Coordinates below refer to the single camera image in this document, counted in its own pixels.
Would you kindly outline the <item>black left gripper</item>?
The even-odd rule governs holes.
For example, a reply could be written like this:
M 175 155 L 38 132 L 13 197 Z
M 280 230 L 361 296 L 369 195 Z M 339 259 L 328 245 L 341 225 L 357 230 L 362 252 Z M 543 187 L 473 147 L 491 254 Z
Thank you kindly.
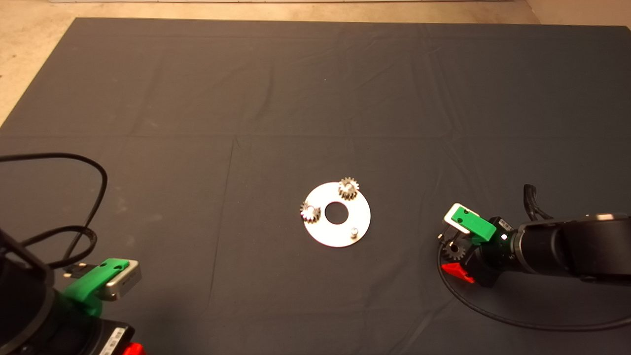
M 135 328 L 121 321 L 98 319 L 86 345 L 87 355 L 146 355 L 144 346 L 131 342 Z

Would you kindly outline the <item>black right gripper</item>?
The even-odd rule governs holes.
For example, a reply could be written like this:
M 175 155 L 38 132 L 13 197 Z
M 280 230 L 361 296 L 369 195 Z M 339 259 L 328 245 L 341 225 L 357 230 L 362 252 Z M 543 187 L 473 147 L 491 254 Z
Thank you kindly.
M 470 232 L 471 247 L 463 267 L 460 263 L 446 263 L 441 265 L 443 272 L 483 287 L 493 287 L 502 274 L 518 272 L 518 230 L 500 216 L 493 216 L 486 223 L 495 231 L 490 234 L 491 227 L 486 226 L 484 236 Z

